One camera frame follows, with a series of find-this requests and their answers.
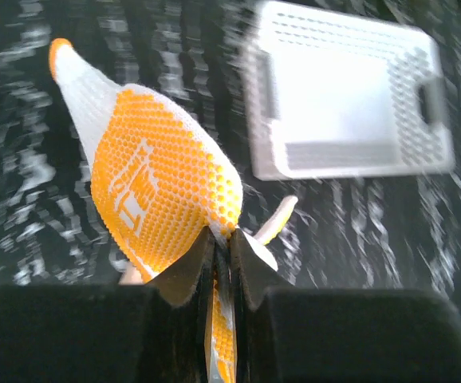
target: yellow object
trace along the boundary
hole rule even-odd
[[[144,282],[185,254],[204,226],[227,244],[241,214],[242,183],[197,121],[153,89],[111,81],[65,39],[52,42],[49,67],[89,163],[97,210]],[[276,235],[283,220],[265,236]],[[231,383],[232,309],[217,289],[212,352]]]

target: dark object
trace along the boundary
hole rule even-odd
[[[230,241],[238,383],[461,382],[461,317],[435,294],[299,290]],[[0,382],[205,382],[215,241],[146,286],[0,288]]]
[[[207,381],[214,248],[146,286],[0,287],[0,382]]]

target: black marble table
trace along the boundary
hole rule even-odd
[[[68,38],[114,80],[195,115],[236,164],[240,225],[300,202],[269,248],[297,286],[433,289],[461,306],[461,10],[390,2],[439,43],[457,166],[444,176],[262,182],[253,177],[237,49],[254,1],[0,0],[0,284],[114,283],[126,260],[89,194],[89,171],[47,53]],[[382,0],[305,2],[391,20]]]

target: marble countertop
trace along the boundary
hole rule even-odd
[[[392,18],[382,0],[304,3]],[[439,43],[457,160],[450,175],[254,178],[236,58],[254,1],[0,0],[0,284],[116,282],[126,266],[49,75],[49,43],[64,37],[112,79],[157,89],[199,119],[242,175],[246,230],[298,196],[269,245],[287,280],[432,289],[461,306],[461,10],[451,0],[389,3]]]

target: white basket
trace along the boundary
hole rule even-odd
[[[422,30],[261,2],[241,58],[259,179],[452,170],[438,46]]]

